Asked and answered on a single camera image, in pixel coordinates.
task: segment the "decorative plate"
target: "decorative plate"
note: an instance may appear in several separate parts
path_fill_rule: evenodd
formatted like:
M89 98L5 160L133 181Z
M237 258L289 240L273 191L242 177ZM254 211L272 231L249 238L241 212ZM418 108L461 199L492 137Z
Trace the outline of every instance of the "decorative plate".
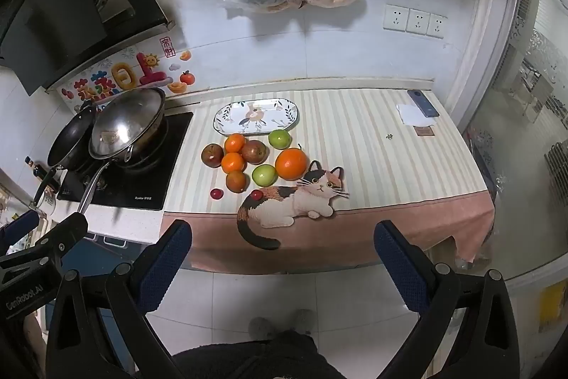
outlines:
M297 121L297 106L287 99L229 103L213 118L213 128L222 135L268 134L288 129Z

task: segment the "cherry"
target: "cherry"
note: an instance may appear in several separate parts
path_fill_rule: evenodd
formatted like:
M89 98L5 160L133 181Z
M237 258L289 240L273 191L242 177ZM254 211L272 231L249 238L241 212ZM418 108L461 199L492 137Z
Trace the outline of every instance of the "cherry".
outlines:
M255 201L258 201L259 199L261 199L264 195L262 194L262 191L260 190L253 190L251 191L251 198L254 199Z
M209 194L213 199L221 199L224 195L224 191L218 188L214 188Z

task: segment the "apple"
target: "apple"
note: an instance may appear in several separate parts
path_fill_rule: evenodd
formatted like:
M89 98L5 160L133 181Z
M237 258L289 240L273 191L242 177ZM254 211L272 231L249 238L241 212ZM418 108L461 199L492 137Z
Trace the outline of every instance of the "apple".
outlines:
M268 143L277 150L288 148L292 143L292 137L284 129L273 130L268 136Z
M219 167L223 159L223 148L217 144L209 144L201 152L201 161L209 167Z
M276 169L270 164L263 164L252 171L252 180L259 187L269 187L277 178Z
M266 145L260 140L249 140L241 148L242 158L251 164L260 164L268 155Z

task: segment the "striped tablecloth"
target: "striped tablecloth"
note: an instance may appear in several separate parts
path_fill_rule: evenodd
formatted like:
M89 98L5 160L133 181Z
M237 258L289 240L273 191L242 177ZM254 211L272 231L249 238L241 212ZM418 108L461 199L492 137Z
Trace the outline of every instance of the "striped tablecloth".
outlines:
M191 213L236 213L254 189L234 194L225 187L221 169L210 169L200 160L209 143L222 145L225 137L213 129L215 113L227 103L266 98L286 98L299 110L299 121L290 133L310 160L322 166L345 169L344 187L349 198L337 197L333 208L359 210L420 203L486 190L473 157L458 130L432 92L425 92L440 117L434 137L418 137L402 124L396 105L412 104L405 90L349 89L258 93L216 99L185 107L194 112L171 178L164 210ZM267 146L268 136L255 136ZM268 163L279 151L271 149ZM245 170L249 175L255 166ZM285 180L277 184L295 184ZM212 200L213 188L225 190L222 200Z

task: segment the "tile floor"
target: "tile floor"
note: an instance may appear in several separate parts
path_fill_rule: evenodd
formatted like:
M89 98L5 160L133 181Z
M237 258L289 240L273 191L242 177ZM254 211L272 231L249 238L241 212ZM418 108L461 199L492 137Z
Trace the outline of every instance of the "tile floor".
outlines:
M248 341L248 322L255 316L285 329L298 308L316 311L314 341L349 379L377 377L417 321L382 265L265 276L182 269L147 318L174 354Z

